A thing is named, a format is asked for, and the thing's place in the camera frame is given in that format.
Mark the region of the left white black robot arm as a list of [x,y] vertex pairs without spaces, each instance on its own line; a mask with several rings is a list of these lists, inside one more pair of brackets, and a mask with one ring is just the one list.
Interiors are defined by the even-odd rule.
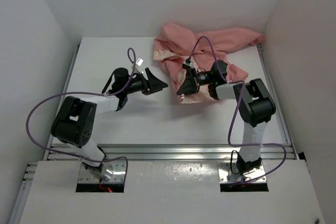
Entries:
[[105,84],[102,96],[67,96],[51,126],[51,134],[84,157],[82,163],[85,168],[100,172],[106,154],[91,139],[96,115],[122,110],[129,94],[141,92],[149,95],[167,87],[168,84],[153,75],[149,68],[145,68],[145,73],[139,72],[133,76],[126,68],[117,68]]

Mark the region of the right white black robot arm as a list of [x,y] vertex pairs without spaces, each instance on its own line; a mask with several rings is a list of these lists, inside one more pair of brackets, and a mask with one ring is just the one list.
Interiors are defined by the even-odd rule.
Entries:
[[215,60],[209,71],[197,72],[187,59],[182,68],[186,70],[176,94],[187,96],[197,94],[200,87],[207,86],[215,100],[235,100],[239,114],[244,121],[243,141],[239,145],[236,167],[240,175],[261,165],[261,144],[267,123],[276,112],[276,105],[261,79],[248,83],[233,82],[227,77],[228,66],[222,60]]

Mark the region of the pink hooded zip jacket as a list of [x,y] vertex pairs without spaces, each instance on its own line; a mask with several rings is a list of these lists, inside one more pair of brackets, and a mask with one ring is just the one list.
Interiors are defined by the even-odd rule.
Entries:
[[194,58],[191,60],[193,66],[206,71],[211,69],[215,58],[206,39],[197,41],[202,36],[206,36],[212,42],[216,58],[228,64],[226,79],[229,81],[245,80],[248,72],[230,63],[227,54],[235,53],[247,46],[256,46],[265,40],[264,35],[248,28],[194,33],[176,23],[164,24],[154,40],[153,60],[169,74],[174,90],[178,90],[185,80],[186,71],[182,69],[182,64],[193,49],[195,49]]

